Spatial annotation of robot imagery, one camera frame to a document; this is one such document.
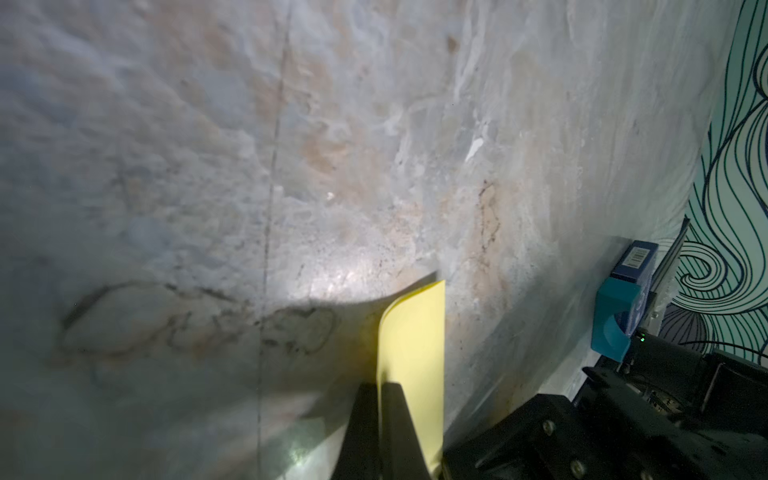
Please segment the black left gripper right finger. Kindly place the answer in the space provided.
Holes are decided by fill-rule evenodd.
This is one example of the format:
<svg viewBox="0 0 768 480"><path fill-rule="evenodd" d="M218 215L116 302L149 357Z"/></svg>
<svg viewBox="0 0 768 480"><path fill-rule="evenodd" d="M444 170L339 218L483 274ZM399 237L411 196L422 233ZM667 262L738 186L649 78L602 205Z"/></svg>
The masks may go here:
<svg viewBox="0 0 768 480"><path fill-rule="evenodd" d="M381 388L380 457L385 480L430 479L400 384Z"/></svg>

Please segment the yellow square paper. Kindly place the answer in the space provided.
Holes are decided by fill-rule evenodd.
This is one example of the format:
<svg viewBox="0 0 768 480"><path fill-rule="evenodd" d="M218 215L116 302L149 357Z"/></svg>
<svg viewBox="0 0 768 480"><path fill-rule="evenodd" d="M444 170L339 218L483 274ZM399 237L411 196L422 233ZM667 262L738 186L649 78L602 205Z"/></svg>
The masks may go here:
<svg viewBox="0 0 768 480"><path fill-rule="evenodd" d="M443 454L445 313L446 285L437 281L396 299L378 328L377 388L402 387L419 457L432 479Z"/></svg>

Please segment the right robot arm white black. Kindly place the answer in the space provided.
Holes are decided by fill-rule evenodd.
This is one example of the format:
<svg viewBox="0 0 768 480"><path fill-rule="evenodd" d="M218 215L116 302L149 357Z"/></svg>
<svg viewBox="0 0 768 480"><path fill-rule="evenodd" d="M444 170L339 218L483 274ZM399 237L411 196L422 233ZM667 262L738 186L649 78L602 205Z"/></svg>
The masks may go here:
<svg viewBox="0 0 768 480"><path fill-rule="evenodd" d="M767 371L723 350L639 336L445 453L447 479L763 479Z"/></svg>

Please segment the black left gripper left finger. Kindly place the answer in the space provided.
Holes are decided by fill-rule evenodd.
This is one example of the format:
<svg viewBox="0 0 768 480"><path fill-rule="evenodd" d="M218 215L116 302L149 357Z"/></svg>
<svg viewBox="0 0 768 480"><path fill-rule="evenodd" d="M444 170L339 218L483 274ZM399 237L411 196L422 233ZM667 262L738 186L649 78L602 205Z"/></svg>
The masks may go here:
<svg viewBox="0 0 768 480"><path fill-rule="evenodd" d="M377 399L374 383L359 386L332 480L379 478Z"/></svg>

